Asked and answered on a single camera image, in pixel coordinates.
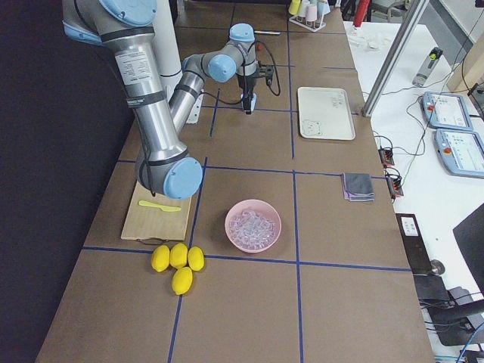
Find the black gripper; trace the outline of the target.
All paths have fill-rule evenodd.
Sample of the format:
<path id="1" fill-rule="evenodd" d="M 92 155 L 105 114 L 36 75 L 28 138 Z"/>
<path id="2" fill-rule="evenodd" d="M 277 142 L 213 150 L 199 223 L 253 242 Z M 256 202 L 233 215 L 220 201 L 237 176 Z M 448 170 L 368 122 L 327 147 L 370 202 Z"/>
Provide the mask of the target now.
<path id="1" fill-rule="evenodd" d="M 251 114 L 253 112 L 252 108 L 252 98 L 254 98 L 254 88 L 258 79 L 263 79 L 265 85 L 271 89 L 274 75 L 274 67 L 270 65 L 265 65 L 258 63 L 253 73 L 249 74 L 246 67 L 241 68 L 241 72 L 237 74 L 237 83 L 240 87 L 242 93 L 241 98 L 243 99 L 243 110 L 245 114 Z"/>

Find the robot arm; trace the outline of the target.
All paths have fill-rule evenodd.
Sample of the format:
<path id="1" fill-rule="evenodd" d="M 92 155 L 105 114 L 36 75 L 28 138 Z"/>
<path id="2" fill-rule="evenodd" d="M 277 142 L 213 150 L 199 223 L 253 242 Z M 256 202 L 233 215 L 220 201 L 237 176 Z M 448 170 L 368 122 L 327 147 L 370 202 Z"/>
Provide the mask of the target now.
<path id="1" fill-rule="evenodd" d="M 181 64 L 168 1 L 64 1 L 66 35 L 109 49 L 141 136 L 138 182 L 152 194 L 184 200 L 203 170 L 178 138 L 183 127 L 169 102 Z"/>
<path id="2" fill-rule="evenodd" d="M 258 44 L 253 27 L 248 23 L 237 23 L 230 28 L 228 42 L 222 49 L 193 54 L 183 60 L 181 80 L 169 100 L 169 109 L 177 133 L 185 126 L 208 79 L 226 83 L 236 76 L 241 95 L 235 103 L 240 104 L 245 113 L 253 112 L 257 80 L 264 79 L 268 88 L 271 88 L 273 81 L 279 80 L 274 60 L 270 64 L 262 64 L 256 59 Z"/>

